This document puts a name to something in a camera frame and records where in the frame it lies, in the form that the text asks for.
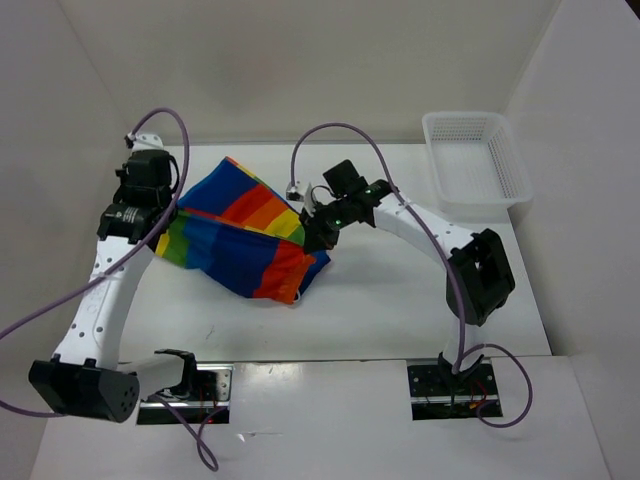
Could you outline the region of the rainbow striped shorts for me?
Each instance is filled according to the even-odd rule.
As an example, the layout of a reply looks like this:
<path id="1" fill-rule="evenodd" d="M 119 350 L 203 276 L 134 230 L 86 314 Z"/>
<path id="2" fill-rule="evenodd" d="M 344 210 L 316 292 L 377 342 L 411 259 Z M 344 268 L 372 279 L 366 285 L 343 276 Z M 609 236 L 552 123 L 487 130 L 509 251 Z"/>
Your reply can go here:
<path id="1" fill-rule="evenodd" d="M 178 201 L 155 254 L 197 269 L 249 299 L 293 304 L 330 262 L 306 253 L 298 213 L 254 173 L 226 157 Z"/>

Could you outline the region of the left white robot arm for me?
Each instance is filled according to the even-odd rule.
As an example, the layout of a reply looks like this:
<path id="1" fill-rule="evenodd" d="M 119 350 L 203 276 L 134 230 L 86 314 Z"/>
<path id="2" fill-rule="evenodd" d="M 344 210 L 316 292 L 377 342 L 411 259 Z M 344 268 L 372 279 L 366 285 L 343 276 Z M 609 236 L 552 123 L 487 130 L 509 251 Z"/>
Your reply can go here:
<path id="1" fill-rule="evenodd" d="M 96 286 L 48 360 L 33 362 L 28 380 L 58 415 L 126 421 L 140 382 L 118 368 L 124 325 L 138 284 L 154 256 L 156 225 L 167 226 L 179 183 L 175 158 L 161 146 L 135 146 L 117 169 L 120 185 L 101 214 L 91 272 Z"/>

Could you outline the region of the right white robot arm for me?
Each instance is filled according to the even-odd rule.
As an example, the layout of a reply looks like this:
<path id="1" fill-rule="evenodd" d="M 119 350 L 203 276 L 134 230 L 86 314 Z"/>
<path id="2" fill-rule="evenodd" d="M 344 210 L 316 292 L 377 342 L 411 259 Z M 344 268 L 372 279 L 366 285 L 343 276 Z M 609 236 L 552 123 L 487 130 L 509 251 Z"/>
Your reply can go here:
<path id="1" fill-rule="evenodd" d="M 302 202 L 299 219 L 307 253 L 333 249 L 340 231 L 358 223 L 404 240 L 443 268 L 446 303 L 458 325 L 441 353 L 446 363 L 438 378 L 446 391 L 464 391 L 473 382 L 473 369 L 481 357 L 479 330 L 515 289 L 501 237 L 491 229 L 474 232 L 453 224 L 400 198 L 385 180 L 334 193 L 328 203 L 317 200 L 309 185 Z"/>

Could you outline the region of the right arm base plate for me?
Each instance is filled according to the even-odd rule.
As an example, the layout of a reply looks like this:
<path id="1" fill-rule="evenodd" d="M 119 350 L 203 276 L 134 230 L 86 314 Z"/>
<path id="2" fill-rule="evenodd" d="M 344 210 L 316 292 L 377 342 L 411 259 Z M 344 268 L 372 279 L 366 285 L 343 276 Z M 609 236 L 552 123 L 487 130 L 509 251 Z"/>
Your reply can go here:
<path id="1" fill-rule="evenodd" d="M 412 419 L 501 418 L 499 392 L 489 360 L 482 359 L 454 378 L 439 359 L 409 361 L 406 366 Z"/>

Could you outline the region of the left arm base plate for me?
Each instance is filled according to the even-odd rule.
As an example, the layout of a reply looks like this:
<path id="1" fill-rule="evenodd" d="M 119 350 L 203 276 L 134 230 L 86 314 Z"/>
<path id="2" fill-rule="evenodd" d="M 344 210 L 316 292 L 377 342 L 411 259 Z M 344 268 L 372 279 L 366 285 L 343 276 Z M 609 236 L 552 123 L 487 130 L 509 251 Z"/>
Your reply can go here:
<path id="1" fill-rule="evenodd" d="M 231 364 L 198 362 L 188 386 L 164 387 L 157 395 L 192 426 L 228 424 L 232 392 Z M 146 397 L 140 402 L 136 424 L 142 426 L 178 424 L 178 419 L 161 403 Z"/>

